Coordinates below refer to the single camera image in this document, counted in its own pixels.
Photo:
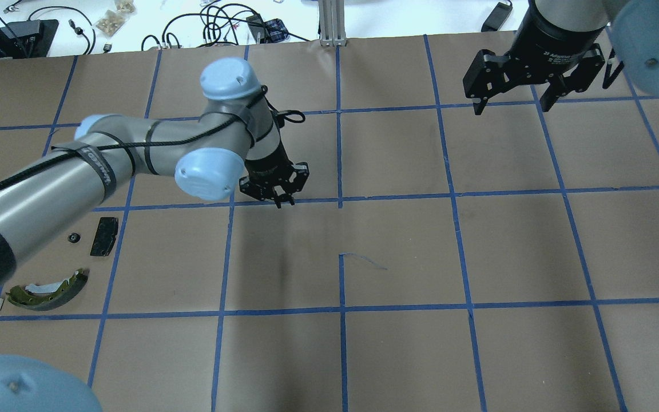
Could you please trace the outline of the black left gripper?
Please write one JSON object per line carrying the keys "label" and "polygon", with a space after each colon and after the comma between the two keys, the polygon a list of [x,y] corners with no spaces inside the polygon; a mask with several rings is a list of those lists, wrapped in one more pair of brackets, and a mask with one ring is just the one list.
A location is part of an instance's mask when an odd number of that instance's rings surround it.
{"label": "black left gripper", "polygon": [[309,178],[306,162],[290,161],[284,146],[269,156],[246,160],[248,175],[240,178],[240,191],[258,201],[273,201],[278,209],[283,203],[295,205],[295,193],[303,190]]}

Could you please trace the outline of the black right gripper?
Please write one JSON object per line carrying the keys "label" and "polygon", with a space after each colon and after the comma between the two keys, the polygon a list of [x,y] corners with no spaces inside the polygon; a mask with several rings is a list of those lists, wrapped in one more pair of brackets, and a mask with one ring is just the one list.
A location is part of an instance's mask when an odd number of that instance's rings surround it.
{"label": "black right gripper", "polygon": [[515,85],[549,81],[539,99],[543,112],[570,92],[586,91],[606,61],[595,45],[604,27],[599,1],[530,1],[507,55],[479,50],[463,76],[474,115],[481,115],[489,99],[504,92],[506,65],[507,78]]}

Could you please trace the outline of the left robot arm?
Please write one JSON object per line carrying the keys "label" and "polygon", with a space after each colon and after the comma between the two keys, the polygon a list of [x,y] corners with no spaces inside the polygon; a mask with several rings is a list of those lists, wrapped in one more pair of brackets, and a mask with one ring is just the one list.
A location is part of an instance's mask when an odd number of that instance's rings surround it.
{"label": "left robot arm", "polygon": [[[267,101],[253,68],[222,58],[201,74],[207,112],[196,124],[95,116],[73,143],[51,154],[0,189],[0,283],[73,218],[91,211],[134,175],[173,172],[181,190],[207,200],[227,198],[239,182],[247,191],[287,183],[295,169],[280,143],[278,112]],[[102,410],[93,388],[40,360],[0,355],[0,411]]]}

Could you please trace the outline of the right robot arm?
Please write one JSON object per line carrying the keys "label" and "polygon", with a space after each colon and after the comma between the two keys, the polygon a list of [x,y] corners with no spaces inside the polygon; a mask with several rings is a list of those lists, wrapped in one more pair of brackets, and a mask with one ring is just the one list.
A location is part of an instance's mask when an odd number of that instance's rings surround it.
{"label": "right robot arm", "polygon": [[462,84],[477,115],[498,94],[547,84],[539,98],[546,112],[587,91],[600,72],[605,89],[625,73],[659,97],[659,1],[531,1],[510,49],[479,50]]}

